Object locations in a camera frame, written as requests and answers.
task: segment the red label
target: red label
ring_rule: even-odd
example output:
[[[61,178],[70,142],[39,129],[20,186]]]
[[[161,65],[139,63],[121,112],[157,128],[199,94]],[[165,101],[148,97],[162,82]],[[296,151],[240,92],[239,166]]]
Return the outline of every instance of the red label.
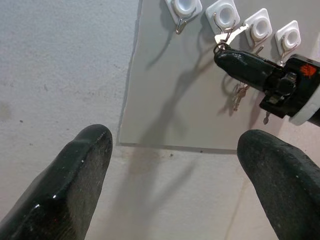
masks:
[[[300,68],[300,71],[303,73],[304,76],[312,77],[313,75],[315,75],[317,69],[310,64],[305,64]]]

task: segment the concrete wall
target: concrete wall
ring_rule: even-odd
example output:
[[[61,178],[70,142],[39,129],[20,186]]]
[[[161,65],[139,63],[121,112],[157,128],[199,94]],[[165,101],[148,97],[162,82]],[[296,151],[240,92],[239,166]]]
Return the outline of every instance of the concrete wall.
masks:
[[[84,127],[116,141],[138,0],[0,1],[0,219]],[[319,129],[281,138],[318,164]],[[235,155],[116,146],[88,240],[274,240]]]

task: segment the white adhesive hook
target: white adhesive hook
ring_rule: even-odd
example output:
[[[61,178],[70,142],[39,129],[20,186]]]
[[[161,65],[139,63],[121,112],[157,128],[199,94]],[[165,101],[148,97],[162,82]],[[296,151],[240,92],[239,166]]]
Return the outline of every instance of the white adhesive hook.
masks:
[[[298,22],[294,20],[285,25],[275,33],[274,38],[280,56],[284,57],[301,44]]]
[[[197,0],[173,0],[175,13],[180,17],[190,16],[197,6]]]
[[[299,32],[295,28],[289,29],[285,33],[284,39],[282,41],[282,47],[286,52],[292,50],[294,47],[298,45],[299,35]]]
[[[272,35],[272,26],[267,9],[262,8],[255,14],[247,18],[244,24],[248,24],[250,28],[245,31],[246,38],[250,47],[262,43]]]
[[[180,34],[186,24],[202,12],[200,0],[164,0]]]
[[[216,1],[206,9],[205,15],[215,35],[221,34],[220,29],[232,28],[240,23],[234,0]]]

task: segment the gray panel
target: gray panel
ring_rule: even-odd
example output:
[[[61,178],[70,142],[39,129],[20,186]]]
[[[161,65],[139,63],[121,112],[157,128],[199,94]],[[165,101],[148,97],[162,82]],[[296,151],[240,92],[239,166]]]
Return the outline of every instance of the gray panel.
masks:
[[[231,92],[237,81],[213,61],[214,34],[205,9],[214,1],[201,2],[201,15],[176,35],[165,1],[143,1],[120,143],[234,150],[239,136],[248,129],[279,132],[283,121],[275,116],[263,125],[265,111],[257,107],[262,96],[256,99],[258,93],[253,89],[232,114]],[[314,28],[320,22],[320,1],[235,0],[235,4],[241,22],[266,8],[274,33],[297,20],[302,44],[296,52],[311,55],[319,33]],[[273,36],[264,45],[260,55],[278,61]],[[248,50],[245,34],[231,46]]]

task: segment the black device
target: black device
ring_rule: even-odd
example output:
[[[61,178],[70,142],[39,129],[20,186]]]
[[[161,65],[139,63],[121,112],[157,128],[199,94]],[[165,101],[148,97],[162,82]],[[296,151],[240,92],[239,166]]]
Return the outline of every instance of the black device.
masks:
[[[221,42],[214,49],[215,63],[232,78],[261,92],[260,107],[301,125],[309,121],[320,127],[320,63],[292,55],[284,66]]]

